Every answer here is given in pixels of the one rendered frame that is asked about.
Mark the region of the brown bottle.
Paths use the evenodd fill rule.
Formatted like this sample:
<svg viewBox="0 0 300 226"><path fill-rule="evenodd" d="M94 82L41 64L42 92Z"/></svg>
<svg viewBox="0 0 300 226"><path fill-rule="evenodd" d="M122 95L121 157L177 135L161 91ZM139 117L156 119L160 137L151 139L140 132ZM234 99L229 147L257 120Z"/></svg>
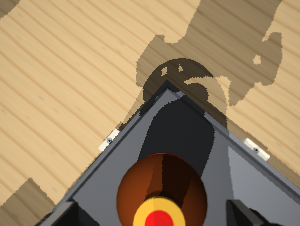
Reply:
<svg viewBox="0 0 300 226"><path fill-rule="evenodd" d="M208 198L191 165L160 152L126 171L117 190L116 209L122 226L203 226Z"/></svg>

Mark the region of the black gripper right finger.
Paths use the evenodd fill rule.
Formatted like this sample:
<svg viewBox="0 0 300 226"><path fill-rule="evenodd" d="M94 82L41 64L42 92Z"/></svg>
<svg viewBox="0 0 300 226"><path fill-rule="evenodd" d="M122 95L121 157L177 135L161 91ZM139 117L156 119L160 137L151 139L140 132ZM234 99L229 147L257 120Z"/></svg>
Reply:
<svg viewBox="0 0 300 226"><path fill-rule="evenodd" d="M265 224L264 224L265 223ZM270 223L258 211L248 208L241 200L226 200L226 226L283 226Z"/></svg>

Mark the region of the grey rectangular tray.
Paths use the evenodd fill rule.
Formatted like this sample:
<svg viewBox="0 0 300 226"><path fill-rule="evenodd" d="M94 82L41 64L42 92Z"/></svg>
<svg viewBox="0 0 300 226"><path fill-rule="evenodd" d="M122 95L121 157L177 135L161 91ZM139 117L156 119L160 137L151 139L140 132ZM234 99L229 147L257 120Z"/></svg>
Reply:
<svg viewBox="0 0 300 226"><path fill-rule="evenodd" d="M171 153L201 177L203 226L226 226L226 200L239 199L271 223L300 226L300 189L166 80L52 209L79 203L79 226L122 226L116 196L126 171L154 153Z"/></svg>

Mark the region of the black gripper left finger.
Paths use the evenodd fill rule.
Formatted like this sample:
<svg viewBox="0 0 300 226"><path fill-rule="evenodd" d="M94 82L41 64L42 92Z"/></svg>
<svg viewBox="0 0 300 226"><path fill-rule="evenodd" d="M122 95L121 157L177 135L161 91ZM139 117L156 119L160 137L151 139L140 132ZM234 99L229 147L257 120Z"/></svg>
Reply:
<svg viewBox="0 0 300 226"><path fill-rule="evenodd" d="M79 226L78 202L64 202L56 211L47 214L35 226Z"/></svg>

